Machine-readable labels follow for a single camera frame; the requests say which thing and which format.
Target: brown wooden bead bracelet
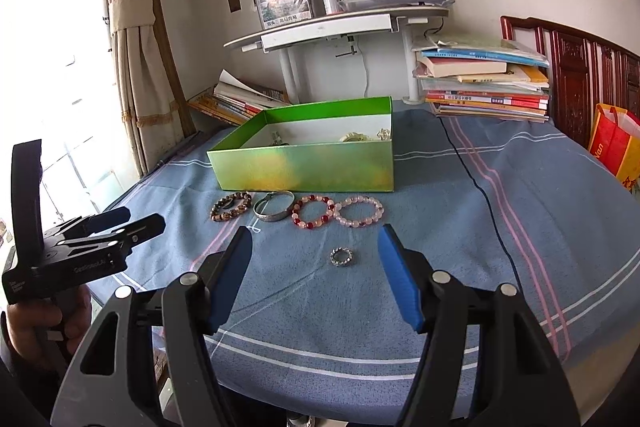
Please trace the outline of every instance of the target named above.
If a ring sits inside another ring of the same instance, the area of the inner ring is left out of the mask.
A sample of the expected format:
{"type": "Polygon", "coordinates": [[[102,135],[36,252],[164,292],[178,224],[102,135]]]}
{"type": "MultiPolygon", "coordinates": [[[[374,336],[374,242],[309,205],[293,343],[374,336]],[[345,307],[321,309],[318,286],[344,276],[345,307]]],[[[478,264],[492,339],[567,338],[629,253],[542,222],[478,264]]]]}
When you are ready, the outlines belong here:
{"type": "Polygon", "coordinates": [[[218,203],[213,205],[209,217],[214,221],[229,221],[235,219],[240,214],[244,214],[247,209],[251,208],[251,194],[248,192],[236,192],[235,194],[229,194],[225,196],[218,203]],[[228,212],[220,212],[220,210],[226,210],[236,200],[242,200],[241,203],[228,212]]]}

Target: person's hand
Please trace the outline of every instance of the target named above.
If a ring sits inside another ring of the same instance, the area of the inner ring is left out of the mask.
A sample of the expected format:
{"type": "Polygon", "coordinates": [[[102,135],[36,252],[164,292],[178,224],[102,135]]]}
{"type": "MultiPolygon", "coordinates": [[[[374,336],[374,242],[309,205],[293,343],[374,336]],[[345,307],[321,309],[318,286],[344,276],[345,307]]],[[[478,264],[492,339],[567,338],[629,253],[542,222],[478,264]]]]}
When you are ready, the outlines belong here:
{"type": "MultiPolygon", "coordinates": [[[[66,349],[74,354],[84,334],[91,325],[91,295],[89,288],[78,287],[78,307],[65,324],[68,338],[66,349]]],[[[47,301],[33,300],[12,304],[7,308],[6,321],[9,338],[18,354],[27,362],[41,369],[53,369],[52,363],[45,356],[36,339],[33,328],[52,328],[60,324],[62,312],[47,301]]]]}

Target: bed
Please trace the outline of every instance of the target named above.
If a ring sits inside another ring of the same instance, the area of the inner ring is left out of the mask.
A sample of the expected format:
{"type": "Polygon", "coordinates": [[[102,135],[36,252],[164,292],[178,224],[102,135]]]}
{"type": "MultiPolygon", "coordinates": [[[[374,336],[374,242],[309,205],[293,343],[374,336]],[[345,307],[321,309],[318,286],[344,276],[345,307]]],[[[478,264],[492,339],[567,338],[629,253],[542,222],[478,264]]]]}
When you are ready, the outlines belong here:
{"type": "MultiPolygon", "coordinates": [[[[393,118],[396,190],[376,195],[385,206],[383,221],[406,247],[466,285],[515,283],[472,176],[490,199],[527,301],[586,419],[640,341],[640,205],[551,124],[441,121],[401,103],[393,118]]],[[[139,291],[164,286],[225,248],[244,225],[254,237],[254,257],[228,323],[206,339],[220,383],[309,415],[393,424],[424,337],[396,307],[377,255],[378,227],[332,223],[307,232],[290,220],[264,223],[249,212],[212,222],[210,208],[225,192],[206,152],[229,131],[192,139],[115,203],[127,206],[132,219],[162,214],[166,231],[136,248],[125,273],[92,283],[92,293],[106,301],[123,284],[139,291]],[[328,254],[336,247],[353,248],[356,263],[332,266],[328,254]]],[[[162,346],[161,331],[154,342],[162,346]]],[[[471,400],[477,346],[478,332],[470,328],[456,415],[471,400]]]]}

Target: white cable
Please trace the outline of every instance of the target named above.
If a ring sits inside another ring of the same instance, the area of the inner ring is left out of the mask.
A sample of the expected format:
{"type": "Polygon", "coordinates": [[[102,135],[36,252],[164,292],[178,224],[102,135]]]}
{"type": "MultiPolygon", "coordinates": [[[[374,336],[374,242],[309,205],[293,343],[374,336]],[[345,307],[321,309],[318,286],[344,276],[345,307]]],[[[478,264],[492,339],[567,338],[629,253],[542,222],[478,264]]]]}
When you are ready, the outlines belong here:
{"type": "Polygon", "coordinates": [[[364,93],[362,94],[362,97],[367,98],[367,92],[369,91],[369,70],[367,69],[367,63],[364,60],[364,53],[360,49],[359,37],[356,37],[356,47],[358,49],[358,53],[360,54],[360,58],[362,58],[362,68],[364,69],[364,93]]]}

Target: wooden headboard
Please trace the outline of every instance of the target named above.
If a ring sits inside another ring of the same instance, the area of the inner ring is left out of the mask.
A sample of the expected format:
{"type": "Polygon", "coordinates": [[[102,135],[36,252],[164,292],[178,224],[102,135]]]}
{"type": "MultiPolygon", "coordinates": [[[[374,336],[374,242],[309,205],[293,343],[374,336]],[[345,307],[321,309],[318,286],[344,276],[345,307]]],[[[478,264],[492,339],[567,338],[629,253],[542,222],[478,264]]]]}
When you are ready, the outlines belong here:
{"type": "Polygon", "coordinates": [[[552,83],[550,115],[556,127],[587,147],[597,103],[624,107],[640,116],[640,57],[581,30],[540,19],[502,17],[502,36],[533,30],[536,48],[547,55],[550,46],[552,83]]]}

